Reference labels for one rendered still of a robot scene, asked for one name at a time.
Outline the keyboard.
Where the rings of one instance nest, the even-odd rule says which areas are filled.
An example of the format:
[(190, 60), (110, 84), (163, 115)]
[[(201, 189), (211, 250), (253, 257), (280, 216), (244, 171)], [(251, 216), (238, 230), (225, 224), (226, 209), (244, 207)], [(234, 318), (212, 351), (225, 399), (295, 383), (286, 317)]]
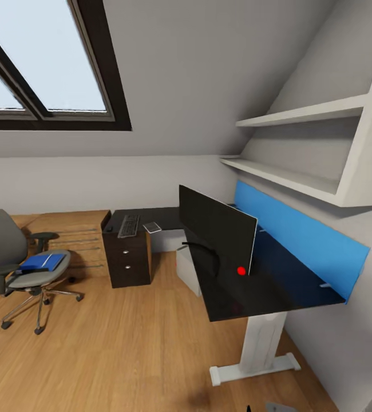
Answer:
[(139, 214), (125, 215), (118, 238), (136, 236), (139, 217)]

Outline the swivel chair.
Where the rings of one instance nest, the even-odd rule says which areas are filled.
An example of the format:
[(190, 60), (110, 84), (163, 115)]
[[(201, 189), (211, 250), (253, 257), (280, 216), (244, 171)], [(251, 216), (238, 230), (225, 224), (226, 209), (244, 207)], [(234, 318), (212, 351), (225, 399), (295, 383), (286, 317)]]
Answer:
[(74, 282), (74, 278), (71, 278), (69, 275), (55, 281), (69, 265), (71, 253), (64, 249), (42, 251), (43, 239), (52, 237), (53, 235), (54, 233), (52, 232), (40, 232), (31, 234), (29, 237), (31, 239), (38, 239), (37, 256), (64, 254), (64, 257), (55, 269), (53, 271), (16, 274), (15, 271), (21, 267), (19, 264), (27, 258), (29, 247), (26, 237), (13, 219), (6, 211), (0, 209), (0, 295), (2, 298), (5, 298), (14, 291), (28, 291), (31, 295), (28, 300), (24, 301), (0, 320), (2, 323), (1, 328), (7, 329), (11, 325), (11, 322), (5, 321), (5, 319), (40, 296), (37, 328), (34, 330), (34, 332), (39, 335), (40, 332), (43, 331), (43, 328), (40, 327), (42, 303), (44, 303), (44, 305), (49, 304), (47, 294), (74, 295), (77, 296), (76, 299), (78, 302), (82, 299), (79, 293), (51, 290), (52, 287), (66, 279), (71, 283)]

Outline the monitor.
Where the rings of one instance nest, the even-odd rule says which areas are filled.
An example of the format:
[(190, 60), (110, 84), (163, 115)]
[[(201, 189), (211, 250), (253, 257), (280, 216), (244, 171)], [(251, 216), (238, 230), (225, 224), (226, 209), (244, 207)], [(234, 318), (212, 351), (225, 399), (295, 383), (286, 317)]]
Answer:
[(179, 184), (180, 222), (213, 250), (202, 244), (219, 263), (214, 252), (218, 252), (238, 269), (240, 275), (250, 273), (258, 219), (244, 213), (233, 205), (227, 205), (200, 192)]

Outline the folder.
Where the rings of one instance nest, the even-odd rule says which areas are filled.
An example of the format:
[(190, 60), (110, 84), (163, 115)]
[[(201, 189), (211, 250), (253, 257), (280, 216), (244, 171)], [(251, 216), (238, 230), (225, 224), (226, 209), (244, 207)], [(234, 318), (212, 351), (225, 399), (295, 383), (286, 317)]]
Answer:
[(64, 254), (31, 256), (21, 264), (20, 269), (16, 270), (16, 274), (25, 274), (33, 272), (53, 271), (60, 263)]

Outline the notebook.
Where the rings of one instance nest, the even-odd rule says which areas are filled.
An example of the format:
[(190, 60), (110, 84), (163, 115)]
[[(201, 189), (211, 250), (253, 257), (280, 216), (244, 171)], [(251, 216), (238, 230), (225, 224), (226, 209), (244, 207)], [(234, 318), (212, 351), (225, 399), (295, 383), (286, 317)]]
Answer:
[(155, 222), (148, 223), (148, 224), (144, 224), (143, 226), (144, 226), (144, 227), (148, 230), (148, 232), (150, 232), (150, 233), (155, 233), (155, 232), (161, 231), (161, 228), (160, 228)]

